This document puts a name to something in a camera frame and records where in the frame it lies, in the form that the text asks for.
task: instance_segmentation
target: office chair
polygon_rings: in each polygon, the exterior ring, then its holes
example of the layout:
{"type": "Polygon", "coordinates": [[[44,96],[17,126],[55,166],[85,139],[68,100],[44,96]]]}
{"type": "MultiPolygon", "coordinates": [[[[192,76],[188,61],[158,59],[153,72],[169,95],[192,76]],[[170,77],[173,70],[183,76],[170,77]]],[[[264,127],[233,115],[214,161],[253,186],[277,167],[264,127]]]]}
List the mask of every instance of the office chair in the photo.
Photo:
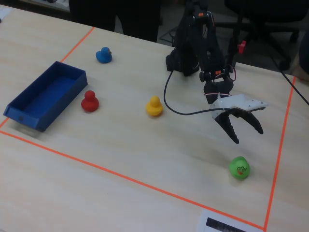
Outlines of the office chair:
{"type": "Polygon", "coordinates": [[[274,32],[291,32],[291,43],[296,43],[299,36],[299,29],[286,26],[272,26],[267,23],[290,23],[301,21],[307,14],[309,0],[225,0],[225,5],[239,15],[239,18],[246,17],[249,23],[216,23],[216,27],[231,28],[247,31],[247,36],[242,40],[242,46],[247,45],[252,39],[261,38],[273,47],[282,57],[279,63],[281,70],[290,67],[291,57],[271,36],[274,32]]]}

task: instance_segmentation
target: blue tray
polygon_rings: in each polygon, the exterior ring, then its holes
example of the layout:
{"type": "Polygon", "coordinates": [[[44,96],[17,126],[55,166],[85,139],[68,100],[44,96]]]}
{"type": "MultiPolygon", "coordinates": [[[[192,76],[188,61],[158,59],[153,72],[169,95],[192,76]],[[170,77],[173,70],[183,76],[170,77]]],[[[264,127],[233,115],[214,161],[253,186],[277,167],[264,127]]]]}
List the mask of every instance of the blue tray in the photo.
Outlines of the blue tray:
{"type": "Polygon", "coordinates": [[[4,115],[45,131],[86,85],[84,70],[56,61],[8,104],[4,115]]]}

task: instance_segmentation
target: orange tape line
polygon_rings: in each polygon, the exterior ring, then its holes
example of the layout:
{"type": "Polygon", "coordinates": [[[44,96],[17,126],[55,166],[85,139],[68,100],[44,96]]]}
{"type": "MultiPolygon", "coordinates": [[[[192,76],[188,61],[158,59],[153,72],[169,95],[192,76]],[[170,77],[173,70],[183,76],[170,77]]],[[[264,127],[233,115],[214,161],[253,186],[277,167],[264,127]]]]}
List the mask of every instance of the orange tape line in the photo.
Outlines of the orange tape line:
{"type": "MultiPolygon", "coordinates": [[[[93,27],[75,46],[74,48],[72,48],[69,53],[66,54],[66,56],[60,61],[63,62],[66,58],[68,58],[69,55],[72,54],[72,52],[91,34],[91,32],[95,29],[95,27],[93,27]]],[[[9,120],[9,118],[7,117],[1,124],[0,124],[0,128],[9,120]]]]}
{"type": "Polygon", "coordinates": [[[0,128],[9,120],[9,118],[7,117],[1,124],[0,124],[0,128]]]}
{"type": "MultiPolygon", "coordinates": [[[[296,77],[294,77],[294,79],[293,79],[293,85],[295,85],[295,82],[296,82],[296,77]]],[[[279,164],[280,164],[280,159],[281,159],[281,152],[282,152],[282,147],[283,147],[283,142],[284,142],[285,129],[286,129],[286,124],[288,122],[289,111],[290,111],[291,101],[292,101],[292,96],[293,96],[293,90],[294,90],[293,87],[291,87],[288,105],[286,106],[286,111],[285,111],[285,117],[284,117],[283,128],[282,128],[281,139],[280,139],[280,145],[279,145],[279,150],[278,150],[275,174],[274,174],[274,179],[272,181],[271,192],[270,192],[270,197],[269,197],[269,202],[268,202],[268,207],[267,207],[267,212],[266,212],[266,218],[265,218],[265,223],[264,223],[264,228],[263,228],[263,231],[265,231],[265,232],[267,230],[271,205],[272,205],[272,201],[273,201],[274,193],[275,193],[275,187],[276,187],[278,171],[279,171],[279,164]]]]}
{"type": "Polygon", "coordinates": [[[101,166],[98,166],[98,165],[96,165],[96,164],[90,163],[90,162],[88,162],[88,161],[85,161],[85,160],[82,160],[82,159],[79,159],[79,158],[76,158],[76,157],[73,157],[73,156],[67,155],[67,154],[65,154],[65,153],[62,153],[62,152],[59,152],[59,151],[53,150],[53,149],[51,149],[51,148],[48,148],[48,147],[42,146],[42,145],[37,144],[37,143],[34,143],[34,142],[30,141],[30,140],[27,140],[27,139],[24,139],[24,138],[18,137],[18,136],[16,136],[16,135],[13,135],[13,134],[10,134],[10,133],[7,133],[7,132],[4,132],[4,131],[1,131],[1,130],[0,130],[0,133],[1,133],[1,134],[4,134],[4,135],[7,135],[7,136],[10,136],[10,137],[12,137],[12,138],[15,138],[15,139],[21,140],[21,141],[26,142],[26,143],[28,143],[28,144],[31,144],[31,145],[34,145],[34,146],[40,147],[40,148],[42,148],[42,149],[44,149],[44,150],[47,150],[47,151],[53,152],[53,153],[55,153],[55,154],[58,154],[58,155],[61,155],[61,156],[67,157],[67,158],[69,158],[69,159],[71,159],[71,160],[74,160],[74,161],[77,161],[77,162],[80,162],[80,163],[83,163],[83,164],[89,165],[89,166],[91,166],[91,167],[94,167],[94,168],[100,169],[100,170],[102,170],[102,171],[108,172],[108,173],[110,173],[110,174],[116,175],[116,176],[118,176],[118,177],[121,177],[121,178],[126,179],[126,180],[129,180],[129,181],[132,181],[132,182],[137,183],[137,184],[139,184],[139,185],[143,185],[143,186],[145,186],[145,187],[147,187],[147,188],[150,188],[150,189],[153,189],[153,190],[155,190],[155,191],[158,191],[158,192],[164,193],[164,194],[166,194],[166,195],[168,195],[168,196],[171,196],[171,197],[177,198],[177,199],[179,199],[179,200],[182,200],[182,201],[185,201],[185,202],[188,202],[188,203],[191,203],[191,204],[197,205],[197,206],[202,207],[202,208],[204,208],[204,209],[211,210],[211,211],[213,211],[213,212],[215,212],[215,213],[218,213],[218,214],[221,214],[221,215],[227,216],[227,217],[229,217],[229,218],[232,218],[232,219],[234,219],[234,220],[237,220],[237,221],[243,222],[243,223],[245,223],[245,224],[248,224],[248,225],[250,225],[250,226],[256,227],[256,228],[258,228],[258,229],[261,229],[261,230],[263,229],[263,227],[262,227],[262,226],[256,225],[256,224],[254,224],[254,223],[252,223],[252,222],[249,222],[249,221],[243,220],[243,219],[241,219],[241,218],[238,218],[238,217],[233,216],[233,215],[231,215],[231,214],[227,214],[227,213],[225,213],[225,212],[223,212],[223,211],[220,211],[220,210],[217,210],[217,209],[214,209],[214,208],[208,207],[208,206],[206,206],[206,205],[203,205],[203,204],[200,204],[200,203],[194,202],[194,201],[189,200],[189,199],[187,199],[187,198],[184,198],[184,197],[178,196],[178,195],[176,195],[176,194],[174,194],[174,193],[167,192],[167,191],[165,191],[165,190],[163,190],[163,189],[160,189],[160,188],[154,187],[154,186],[152,186],[152,185],[146,184],[146,183],[141,182],[141,181],[139,181],[139,180],[133,179],[133,178],[131,178],[131,177],[129,177],[129,176],[126,176],[126,175],[123,175],[123,174],[120,174],[120,173],[114,172],[114,171],[112,171],[112,170],[110,170],[110,169],[103,168],[103,167],[101,167],[101,166]]]}
{"type": "Polygon", "coordinates": [[[93,27],[75,46],[74,48],[72,48],[72,50],[69,51],[69,53],[66,54],[66,56],[60,61],[60,62],[64,62],[64,60],[66,58],[68,58],[69,55],[71,55],[71,53],[88,37],[88,35],[91,34],[91,32],[95,29],[95,27],[93,27]]]}

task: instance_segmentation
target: green toy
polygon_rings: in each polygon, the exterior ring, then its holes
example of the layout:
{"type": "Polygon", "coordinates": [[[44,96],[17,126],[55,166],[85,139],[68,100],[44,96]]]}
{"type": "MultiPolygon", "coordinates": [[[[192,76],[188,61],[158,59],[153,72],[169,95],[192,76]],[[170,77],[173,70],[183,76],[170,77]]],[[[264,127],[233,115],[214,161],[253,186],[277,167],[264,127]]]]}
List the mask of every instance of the green toy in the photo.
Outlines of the green toy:
{"type": "Polygon", "coordinates": [[[250,166],[246,159],[238,156],[230,162],[229,169],[231,174],[237,179],[245,179],[250,174],[250,166]]]}

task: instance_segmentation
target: person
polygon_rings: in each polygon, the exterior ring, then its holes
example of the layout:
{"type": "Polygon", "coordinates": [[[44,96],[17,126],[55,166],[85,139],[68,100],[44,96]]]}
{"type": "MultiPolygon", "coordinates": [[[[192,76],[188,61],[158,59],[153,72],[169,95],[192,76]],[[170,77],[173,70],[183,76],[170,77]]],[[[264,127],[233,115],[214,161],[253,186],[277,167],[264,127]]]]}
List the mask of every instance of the person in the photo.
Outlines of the person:
{"type": "Polygon", "coordinates": [[[305,33],[301,41],[299,52],[291,67],[291,74],[309,81],[309,31],[305,33]]]}
{"type": "Polygon", "coordinates": [[[116,16],[125,35],[156,42],[161,0],[69,0],[72,20],[109,31],[116,16]]]}

